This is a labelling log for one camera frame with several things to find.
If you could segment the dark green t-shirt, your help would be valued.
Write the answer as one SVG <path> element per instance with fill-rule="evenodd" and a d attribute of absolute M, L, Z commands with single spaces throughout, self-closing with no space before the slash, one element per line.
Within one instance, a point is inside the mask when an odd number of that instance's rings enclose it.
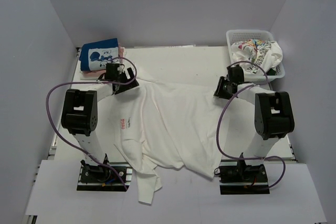
<path fill-rule="evenodd" d="M 267 72 L 267 76 L 276 76 L 277 75 L 277 72 L 276 70 L 274 69 L 270 69 L 268 72 Z"/>

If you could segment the white cartoon print t-shirt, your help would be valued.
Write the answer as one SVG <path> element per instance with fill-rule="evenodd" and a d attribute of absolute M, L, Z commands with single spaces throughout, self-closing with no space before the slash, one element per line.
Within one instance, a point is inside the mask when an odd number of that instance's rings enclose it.
<path fill-rule="evenodd" d="M 231 45 L 233 62 L 241 61 L 245 74 L 260 76 L 260 68 L 242 61 L 259 65 L 265 72 L 275 71 L 283 60 L 282 49 L 274 40 L 249 39 Z"/>

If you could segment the white t-shirt red print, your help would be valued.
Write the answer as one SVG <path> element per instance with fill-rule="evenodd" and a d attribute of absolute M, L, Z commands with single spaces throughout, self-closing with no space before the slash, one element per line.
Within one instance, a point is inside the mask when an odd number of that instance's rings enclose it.
<path fill-rule="evenodd" d="M 216 128 L 226 104 L 209 87 L 171 83 L 138 70 L 139 86 L 113 97 L 114 144 L 136 172 L 138 200 L 150 204 L 162 187 L 157 167 L 185 167 L 206 178 L 222 159 Z M 220 147 L 226 143 L 229 115 L 220 127 Z"/>

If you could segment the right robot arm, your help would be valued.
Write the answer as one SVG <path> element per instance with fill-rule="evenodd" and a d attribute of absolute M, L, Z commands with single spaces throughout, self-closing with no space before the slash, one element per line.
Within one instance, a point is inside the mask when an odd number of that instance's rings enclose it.
<path fill-rule="evenodd" d="M 268 156 L 272 147 L 288 133 L 293 132 L 295 121 L 290 96 L 287 92 L 266 90 L 259 85 L 247 82 L 242 67 L 236 63 L 227 67 L 227 76 L 220 77 L 214 97 L 227 100 L 217 123 L 216 145 L 220 153 L 236 161 L 245 163 L 238 166 L 238 177 L 247 182 L 256 175 L 254 166 L 265 160 L 275 158 Z M 254 106 L 255 135 L 239 157 L 226 154 L 220 147 L 219 134 L 222 119 L 231 102 L 239 98 Z"/>

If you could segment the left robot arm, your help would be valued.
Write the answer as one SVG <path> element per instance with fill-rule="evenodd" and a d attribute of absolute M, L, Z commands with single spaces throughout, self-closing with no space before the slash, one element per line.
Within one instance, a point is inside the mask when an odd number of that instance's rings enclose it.
<path fill-rule="evenodd" d="M 109 63 L 106 72 L 97 81 L 82 90 L 68 89 L 61 115 L 61 126 L 74 136 L 85 155 L 82 162 L 94 166 L 93 176 L 101 182 L 110 178 L 107 154 L 103 151 L 97 134 L 98 102 L 139 85 L 134 67 L 123 69 L 121 63 Z"/>

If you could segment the folded blue t-shirt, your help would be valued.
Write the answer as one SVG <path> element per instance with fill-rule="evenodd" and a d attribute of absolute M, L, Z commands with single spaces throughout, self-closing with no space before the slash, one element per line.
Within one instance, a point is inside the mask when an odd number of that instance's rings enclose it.
<path fill-rule="evenodd" d="M 114 58 L 121 56 L 117 38 L 84 44 L 79 57 L 80 70 L 83 72 L 104 70 L 107 63 L 112 63 Z"/>

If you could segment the white plastic basket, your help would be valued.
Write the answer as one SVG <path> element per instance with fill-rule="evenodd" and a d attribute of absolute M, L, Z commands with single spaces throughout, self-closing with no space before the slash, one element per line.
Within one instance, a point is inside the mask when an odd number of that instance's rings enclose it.
<path fill-rule="evenodd" d="M 229 57 L 230 57 L 230 62 L 231 63 L 237 63 L 233 62 L 232 60 L 232 52 L 231 52 L 231 45 L 235 42 L 243 41 L 243 40 L 249 40 L 249 39 L 259 39 L 259 40 L 274 40 L 273 35 L 265 30 L 246 30 L 246 29 L 236 29 L 236 30 L 229 30 L 226 32 L 226 40 L 228 44 L 228 52 L 229 52 Z M 251 65 L 255 65 L 252 62 L 248 61 L 242 61 L 246 62 Z M 285 70 L 282 62 L 280 65 L 277 66 L 276 68 L 277 75 L 276 76 L 268 76 L 268 79 L 270 81 L 276 80 L 283 78 L 285 76 Z M 264 74 L 260 76 L 255 76 L 255 75 L 248 75 L 245 74 L 245 79 L 247 81 L 252 81 L 252 82 L 264 82 L 266 81 Z"/>

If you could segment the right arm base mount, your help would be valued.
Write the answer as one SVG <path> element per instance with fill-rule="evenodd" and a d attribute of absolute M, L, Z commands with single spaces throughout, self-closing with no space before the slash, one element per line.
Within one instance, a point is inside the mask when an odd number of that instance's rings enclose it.
<path fill-rule="evenodd" d="M 246 165 L 244 161 L 235 164 L 221 162 L 214 169 L 219 178 L 221 195 L 265 195 L 270 193 L 268 177 L 263 164 Z"/>

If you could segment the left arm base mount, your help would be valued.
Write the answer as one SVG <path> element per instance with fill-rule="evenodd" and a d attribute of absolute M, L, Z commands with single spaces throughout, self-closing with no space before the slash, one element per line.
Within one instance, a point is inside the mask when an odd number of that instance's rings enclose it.
<path fill-rule="evenodd" d="M 81 161 L 77 191 L 126 192 L 132 180 L 132 167 L 127 163 L 112 163 L 112 171 L 106 167 L 92 166 Z"/>

